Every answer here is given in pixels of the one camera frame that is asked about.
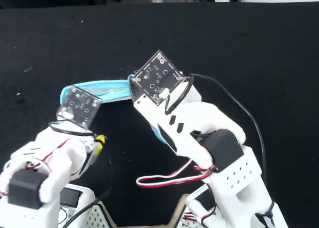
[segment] perforated plate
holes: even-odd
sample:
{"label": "perforated plate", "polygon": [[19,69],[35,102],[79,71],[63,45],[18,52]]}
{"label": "perforated plate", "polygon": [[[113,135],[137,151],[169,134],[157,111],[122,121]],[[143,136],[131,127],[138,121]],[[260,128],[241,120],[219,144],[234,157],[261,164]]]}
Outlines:
{"label": "perforated plate", "polygon": [[261,175],[261,168],[250,147],[243,146],[244,155],[220,173],[214,174],[217,183],[229,197],[237,194]]}
{"label": "perforated plate", "polygon": [[110,223],[100,205],[92,207],[84,228],[111,228]]}

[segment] red wire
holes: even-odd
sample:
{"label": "red wire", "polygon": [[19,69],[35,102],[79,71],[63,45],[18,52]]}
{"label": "red wire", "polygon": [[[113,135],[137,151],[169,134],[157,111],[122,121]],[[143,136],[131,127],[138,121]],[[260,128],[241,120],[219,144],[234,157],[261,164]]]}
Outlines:
{"label": "red wire", "polygon": [[193,221],[196,222],[197,220],[195,218],[187,218],[187,217],[183,217],[184,220],[189,220],[189,221]]}
{"label": "red wire", "polygon": [[[186,182],[194,182],[194,181],[200,181],[203,180],[205,178],[207,178],[214,170],[216,169],[215,166],[211,167],[206,173],[202,174],[201,176],[198,176],[196,179],[195,178],[184,178],[180,181],[168,181],[168,182],[162,182],[159,184],[138,184],[139,187],[143,187],[143,188],[157,188],[157,187],[165,187],[165,186],[170,186],[170,185],[177,185],[177,184],[182,184],[182,183],[186,183]],[[144,179],[140,179],[139,182],[141,181],[145,181],[145,180],[150,180],[153,178],[144,178]]]}
{"label": "red wire", "polygon": [[214,207],[214,209],[213,209],[210,213],[204,215],[204,216],[201,218],[201,222],[200,222],[200,223],[203,224],[204,220],[205,220],[207,217],[210,217],[212,214],[214,214],[215,211],[216,211],[216,206]]}
{"label": "red wire", "polygon": [[1,197],[5,197],[5,196],[7,196],[7,195],[8,195],[7,193],[0,192],[0,196],[1,196]]}
{"label": "red wire", "polygon": [[[55,149],[58,149],[58,148],[61,148],[61,147],[63,147],[64,146],[64,144],[66,143],[68,141],[68,139],[67,140],[65,140],[62,144],[60,144],[57,148],[55,148]],[[52,152],[50,152],[48,155],[46,155],[43,159],[42,159],[42,161],[45,163],[45,161],[53,154],[53,151]],[[39,166],[40,165],[40,163],[38,163],[38,164],[36,164],[36,165],[34,165],[34,166],[26,166],[26,168],[27,169],[34,169],[35,167],[37,167],[37,166]]]}

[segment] black tablecloth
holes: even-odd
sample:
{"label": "black tablecloth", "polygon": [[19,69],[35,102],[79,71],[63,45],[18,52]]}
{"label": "black tablecloth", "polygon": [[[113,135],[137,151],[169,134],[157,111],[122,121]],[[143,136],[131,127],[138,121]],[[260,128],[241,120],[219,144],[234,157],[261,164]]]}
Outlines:
{"label": "black tablecloth", "polygon": [[[161,49],[179,70],[217,78],[252,112],[271,195],[290,227],[317,227],[318,12],[319,3],[0,10],[0,163],[54,119],[64,86],[126,78]],[[243,127],[260,160],[245,113],[214,84],[195,85]],[[111,157],[115,182],[103,202],[118,225],[167,223],[180,196],[200,185],[135,185],[138,176],[168,174],[185,158],[156,140],[130,101],[103,105],[91,128],[107,135],[106,149],[77,183],[101,194]]]}

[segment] cable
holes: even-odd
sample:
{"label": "cable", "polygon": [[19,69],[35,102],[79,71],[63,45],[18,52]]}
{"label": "cable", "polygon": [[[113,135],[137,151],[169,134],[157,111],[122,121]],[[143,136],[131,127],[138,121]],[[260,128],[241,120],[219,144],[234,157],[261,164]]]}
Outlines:
{"label": "cable", "polygon": [[172,113],[172,111],[174,111],[174,109],[181,103],[181,101],[186,97],[186,95],[188,94],[188,92],[190,91],[192,85],[194,83],[194,77],[190,77],[187,86],[185,87],[184,91],[182,92],[182,94],[179,96],[179,98],[169,107],[169,96],[166,97],[166,104],[165,104],[165,115],[168,115],[170,113]]}
{"label": "cable", "polygon": [[59,133],[64,133],[64,134],[68,134],[68,135],[73,135],[73,136],[81,136],[81,137],[92,137],[94,136],[93,132],[74,132],[74,131],[67,131],[58,127],[55,127],[53,125],[57,125],[59,123],[57,122],[49,122],[48,126],[55,132],[59,132]]}
{"label": "cable", "polygon": [[227,94],[227,96],[229,96],[235,103],[237,103],[237,105],[240,106],[240,108],[243,109],[246,112],[246,114],[250,117],[250,119],[253,121],[253,123],[255,125],[255,128],[257,130],[258,136],[259,136],[261,152],[262,152],[262,167],[263,167],[262,177],[263,177],[265,186],[267,187],[267,171],[266,171],[267,166],[266,166],[265,145],[264,145],[263,137],[261,135],[261,131],[260,131],[259,126],[258,126],[255,118],[253,117],[253,115],[224,87],[223,84],[221,84],[215,78],[212,78],[212,77],[209,77],[209,76],[206,76],[206,75],[201,75],[201,74],[198,74],[198,73],[191,73],[190,76],[199,77],[199,78],[214,82],[216,85],[218,85]]}
{"label": "cable", "polygon": [[72,216],[63,226],[63,228],[67,228],[72,222],[75,221],[75,219],[77,219],[80,215],[82,215],[84,212],[86,212],[88,209],[90,209],[92,206],[96,205],[99,201],[101,201],[102,199],[104,199],[105,197],[107,197],[110,193],[111,190],[113,188],[113,183],[114,183],[114,170],[113,170],[113,165],[111,160],[109,159],[109,163],[111,165],[111,170],[112,170],[112,180],[111,180],[111,185],[110,187],[98,198],[95,199],[95,201],[91,202],[90,204],[88,204],[86,207],[84,207],[83,209],[81,209],[80,211],[78,211],[76,214],[74,214],[74,216]]}
{"label": "cable", "polygon": [[210,217],[212,214],[214,214],[215,211],[216,211],[216,205],[215,205],[214,209],[213,209],[210,213],[204,215],[204,216],[201,218],[200,223],[202,224],[202,226],[206,226],[206,225],[204,224],[204,220],[205,220],[206,218]]}
{"label": "cable", "polygon": [[66,210],[63,209],[62,207],[60,207],[60,209],[64,211],[64,213],[65,213],[65,218],[63,219],[63,221],[59,222],[59,224],[63,223],[63,222],[68,218],[68,213],[66,212]]}
{"label": "cable", "polygon": [[177,185],[177,184],[182,184],[182,183],[186,183],[186,182],[194,182],[194,181],[200,181],[203,180],[205,178],[207,178],[215,169],[216,167],[213,166],[211,167],[208,171],[206,171],[203,174],[197,175],[197,176],[192,176],[192,177],[184,177],[184,178],[177,178],[177,179],[173,179],[170,181],[166,181],[166,182],[156,182],[156,183],[142,183],[141,181],[146,181],[146,180],[151,180],[154,178],[161,178],[161,177],[175,177],[177,176],[182,170],[184,170],[189,164],[185,164],[183,167],[181,167],[177,172],[172,173],[169,176],[161,176],[161,175],[155,175],[155,176],[144,176],[144,177],[139,177],[136,180],[136,184],[139,187],[143,187],[143,188],[157,188],[157,187],[165,187],[165,186],[170,186],[170,185]]}

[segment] white wire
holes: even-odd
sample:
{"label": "white wire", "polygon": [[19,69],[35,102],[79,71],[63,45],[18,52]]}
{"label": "white wire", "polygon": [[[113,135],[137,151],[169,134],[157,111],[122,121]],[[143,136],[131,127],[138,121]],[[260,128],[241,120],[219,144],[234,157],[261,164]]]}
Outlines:
{"label": "white wire", "polygon": [[173,172],[172,174],[168,176],[163,176],[163,175],[152,175],[152,176],[143,176],[139,177],[138,179],[153,179],[153,178],[164,178],[164,179],[169,179],[176,177],[178,174],[180,174],[183,170],[185,170],[186,167],[189,166],[189,164],[192,162],[192,160],[189,160],[185,165],[183,165],[180,169],[178,169],[176,172]]}

